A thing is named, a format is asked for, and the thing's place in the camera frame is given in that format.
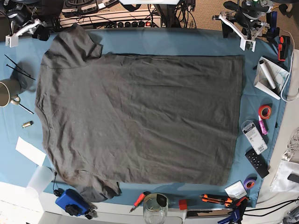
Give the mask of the dark grey T-shirt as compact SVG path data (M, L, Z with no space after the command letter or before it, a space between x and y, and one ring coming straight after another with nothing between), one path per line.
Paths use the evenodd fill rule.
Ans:
M90 202L119 195L121 182L225 185L243 56L101 52L73 25L41 61L35 111L63 181Z

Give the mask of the blue clamp at corner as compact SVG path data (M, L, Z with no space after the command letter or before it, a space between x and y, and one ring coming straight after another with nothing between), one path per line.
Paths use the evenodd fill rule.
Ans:
M277 18L278 13L276 11L272 11L266 15L266 22L270 26L267 28L265 38L268 42L274 42L275 38L279 36L280 28L277 27Z

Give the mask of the pink glue tube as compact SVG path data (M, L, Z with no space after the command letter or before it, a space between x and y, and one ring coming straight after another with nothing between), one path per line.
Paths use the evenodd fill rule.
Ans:
M267 135L268 134L267 128L266 128L265 123L260 115L258 116L258 122L259 122L259 125L261 128L262 134Z

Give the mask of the clear plastic bit case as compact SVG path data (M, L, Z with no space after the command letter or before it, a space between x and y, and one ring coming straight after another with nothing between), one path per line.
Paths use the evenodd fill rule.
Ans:
M267 150L267 144L252 120L244 121L241 125L241 130L257 155Z

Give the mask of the white paper card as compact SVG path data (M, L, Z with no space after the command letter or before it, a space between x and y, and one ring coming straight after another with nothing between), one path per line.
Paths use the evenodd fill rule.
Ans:
M46 158L46 153L26 142L21 137L18 137L15 149L38 166L42 166Z

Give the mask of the blue table cloth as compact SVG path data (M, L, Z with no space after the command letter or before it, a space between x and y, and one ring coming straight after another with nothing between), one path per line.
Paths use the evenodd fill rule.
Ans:
M256 50L243 51L239 48L239 39L224 39L221 32L202 29L179 28L144 28L144 29L97 29L88 31L95 43L102 45L102 53L170 55L170 56L244 56L243 91L240 107L239 123L256 120L261 105L270 105L272 115L267 121L269 129L266 136L268 148L263 152L266 160L273 158L274 147L278 145L278 134L282 132L282 121L286 118L285 102L275 100L253 86L256 76L254 67L259 58L264 56L274 60L277 56L269 44L258 41ZM4 42L0 44L0 78L6 79L15 71L6 66L10 60L17 62L32 79L27 79L28 89L21 94L22 103L29 109L35 107L36 83L40 64L44 53L50 48L55 38L52 34L43 42L31 37L23 37L17 47L10 48ZM22 124L33 121L33 125L22 128ZM42 149L42 126L36 114L30 114L19 106L8 105L0 110L0 181L26 187L36 170L37 165L16 151L18 137L38 149ZM188 199L188 205L196 209L212 208L211 203L204 203L199 196L204 193L223 194L223 187L203 184L125 184L120 185L122 194L103 202L132 205L143 191L163 192L171 195L173 207L178 207L180 199Z

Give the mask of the translucent plastic cup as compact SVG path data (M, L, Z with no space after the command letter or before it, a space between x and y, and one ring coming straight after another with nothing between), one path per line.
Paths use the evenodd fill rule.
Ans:
M38 198L53 179L54 174L50 168L38 166L25 189L26 194L34 199Z

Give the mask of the purple tape roll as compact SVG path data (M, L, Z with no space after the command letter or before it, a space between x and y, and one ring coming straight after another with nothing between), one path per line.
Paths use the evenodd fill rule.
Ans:
M246 190L252 189L256 184L256 177L248 177L244 180L243 186Z

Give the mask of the white small card box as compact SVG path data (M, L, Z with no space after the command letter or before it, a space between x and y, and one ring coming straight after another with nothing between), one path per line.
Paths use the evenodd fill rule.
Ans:
M231 199L241 199L247 195L247 191L241 181L237 181L234 184L226 187L225 192Z

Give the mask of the orange black utility knife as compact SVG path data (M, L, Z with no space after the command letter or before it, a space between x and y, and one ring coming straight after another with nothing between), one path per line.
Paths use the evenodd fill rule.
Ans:
M226 207L229 207L233 203L233 200L228 196L203 194L200 198L203 202L216 203Z

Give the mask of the blue box with knob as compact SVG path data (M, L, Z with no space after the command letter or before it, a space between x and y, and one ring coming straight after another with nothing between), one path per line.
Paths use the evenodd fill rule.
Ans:
M65 190L55 201L55 204L71 216L85 216L90 205L73 189Z

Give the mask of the blue black bar clamp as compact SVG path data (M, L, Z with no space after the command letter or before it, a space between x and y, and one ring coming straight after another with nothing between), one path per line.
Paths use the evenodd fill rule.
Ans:
M229 214L229 217L218 221L218 224L241 224L242 217L247 208L249 198L247 196L242 197L241 199L234 201L232 205L232 211Z

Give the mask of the small red cube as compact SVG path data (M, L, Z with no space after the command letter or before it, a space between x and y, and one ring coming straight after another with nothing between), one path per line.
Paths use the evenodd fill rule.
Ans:
M179 209L180 210L187 210L188 209L188 205L187 205L187 200L186 199L179 200L178 204L179 204Z

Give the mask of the clear drinking glass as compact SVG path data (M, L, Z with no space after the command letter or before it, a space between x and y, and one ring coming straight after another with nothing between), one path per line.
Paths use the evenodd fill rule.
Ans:
M163 224L167 218L168 198L161 193L149 194L143 200L143 218L146 224Z

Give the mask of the red handled screwdriver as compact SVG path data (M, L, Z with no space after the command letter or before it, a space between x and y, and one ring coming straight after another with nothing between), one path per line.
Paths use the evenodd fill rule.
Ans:
M134 210L135 210L135 209L136 209L136 208L143 202L144 198L145 198L147 195L149 195L149 194L150 194L149 191L145 191L145 192L141 193L141 194L139 195L138 199L134 202L132 208L130 209L130 213L131 213L132 211L134 211Z

